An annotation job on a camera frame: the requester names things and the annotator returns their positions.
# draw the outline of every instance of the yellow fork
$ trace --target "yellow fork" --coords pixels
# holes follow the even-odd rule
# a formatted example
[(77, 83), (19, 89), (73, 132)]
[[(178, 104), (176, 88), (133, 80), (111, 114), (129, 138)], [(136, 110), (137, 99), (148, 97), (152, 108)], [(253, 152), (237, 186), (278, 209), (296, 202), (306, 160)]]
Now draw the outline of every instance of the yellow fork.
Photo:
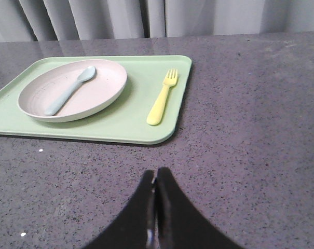
[(163, 111), (165, 110), (169, 89), (176, 85), (177, 80), (178, 70), (169, 69), (165, 79), (163, 80), (161, 92), (159, 93), (156, 102), (152, 106), (150, 113), (147, 116), (146, 122), (149, 125), (155, 126), (160, 123), (163, 116)]

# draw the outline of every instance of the table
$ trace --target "table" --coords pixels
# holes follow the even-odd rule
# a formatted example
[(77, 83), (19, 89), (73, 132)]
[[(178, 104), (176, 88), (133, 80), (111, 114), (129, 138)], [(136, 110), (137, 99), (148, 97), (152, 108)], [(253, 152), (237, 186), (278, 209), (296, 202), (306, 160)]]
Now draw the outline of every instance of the table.
[(0, 43), (0, 89), (46, 57), (182, 54), (174, 135), (153, 145), (0, 136), (0, 248), (81, 248), (169, 167), (245, 248), (314, 248), (314, 32)]

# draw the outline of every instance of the tray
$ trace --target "tray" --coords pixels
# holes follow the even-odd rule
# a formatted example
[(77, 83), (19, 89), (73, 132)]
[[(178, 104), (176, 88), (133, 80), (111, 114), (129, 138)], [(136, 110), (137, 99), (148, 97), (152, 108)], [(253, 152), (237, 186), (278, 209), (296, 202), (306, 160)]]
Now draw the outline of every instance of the tray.
[[(120, 97), (109, 107), (80, 120), (49, 123), (27, 116), (17, 105), (23, 88), (55, 67), (89, 59), (113, 60), (127, 71)], [(135, 144), (157, 144), (168, 139), (176, 121), (192, 61), (185, 56), (53, 57), (33, 63), (0, 90), (0, 134)], [(168, 69), (177, 68), (179, 79), (171, 88), (162, 122), (146, 123)]]

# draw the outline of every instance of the spoon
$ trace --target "spoon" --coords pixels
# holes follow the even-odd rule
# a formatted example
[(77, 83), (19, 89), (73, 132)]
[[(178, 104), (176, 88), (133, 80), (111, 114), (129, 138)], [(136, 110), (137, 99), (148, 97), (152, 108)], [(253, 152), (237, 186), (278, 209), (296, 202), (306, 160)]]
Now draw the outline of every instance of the spoon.
[(64, 103), (70, 98), (70, 96), (83, 85), (84, 82), (90, 80), (95, 75), (95, 67), (90, 66), (86, 68), (78, 77), (77, 80), (50, 106), (45, 110), (45, 116), (53, 116), (57, 113)]

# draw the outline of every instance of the curtain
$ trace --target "curtain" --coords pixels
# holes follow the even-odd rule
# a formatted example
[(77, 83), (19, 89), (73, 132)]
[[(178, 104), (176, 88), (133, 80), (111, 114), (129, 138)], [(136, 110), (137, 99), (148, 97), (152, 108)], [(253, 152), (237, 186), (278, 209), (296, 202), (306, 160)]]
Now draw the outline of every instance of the curtain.
[(314, 31), (314, 0), (0, 0), (0, 42)]

